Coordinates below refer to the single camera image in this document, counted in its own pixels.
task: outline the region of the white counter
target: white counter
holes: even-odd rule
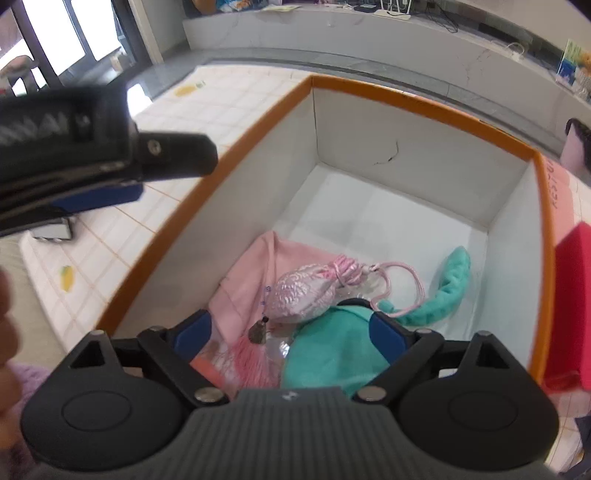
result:
[[[378,61],[428,75],[498,103],[564,138],[569,118],[591,124],[591,105],[557,85],[548,70],[516,61],[501,46],[449,33],[423,18],[391,20],[335,7],[249,11],[185,20],[192,49],[286,48]]]

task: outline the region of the yellow plush toy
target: yellow plush toy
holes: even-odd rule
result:
[[[579,54],[579,65],[586,76],[591,76],[591,52],[581,50]]]

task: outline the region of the yellow sticker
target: yellow sticker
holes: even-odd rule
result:
[[[197,90],[197,87],[195,85],[183,85],[181,87],[178,87],[174,91],[174,94],[177,97],[184,97],[186,95],[189,95],[190,93],[193,93],[195,90]]]
[[[69,265],[62,267],[60,271],[60,277],[61,289],[65,292],[69,292],[74,285],[74,269]]]

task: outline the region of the blue gripper pad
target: blue gripper pad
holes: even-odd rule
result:
[[[404,335],[377,313],[369,319],[369,338],[390,365],[410,347]]]
[[[193,313],[171,330],[174,351],[190,362],[212,335],[212,316],[206,310]]]
[[[134,202],[141,197],[143,191],[144,185],[142,183],[126,187],[103,187],[56,200],[52,205],[64,209],[64,216],[67,216],[87,210]]]

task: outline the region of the teal plush toy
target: teal plush toy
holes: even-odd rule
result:
[[[439,290],[435,296],[425,301],[420,307],[393,320],[407,327],[423,327],[443,320],[459,307],[464,298],[470,282],[470,265],[470,255],[467,250],[464,247],[457,247],[447,257],[439,281]],[[394,307],[387,300],[382,300],[379,308],[385,313],[395,312]]]
[[[374,311],[331,307],[300,326],[285,359],[281,388],[340,387],[352,396],[389,367],[369,338]]]

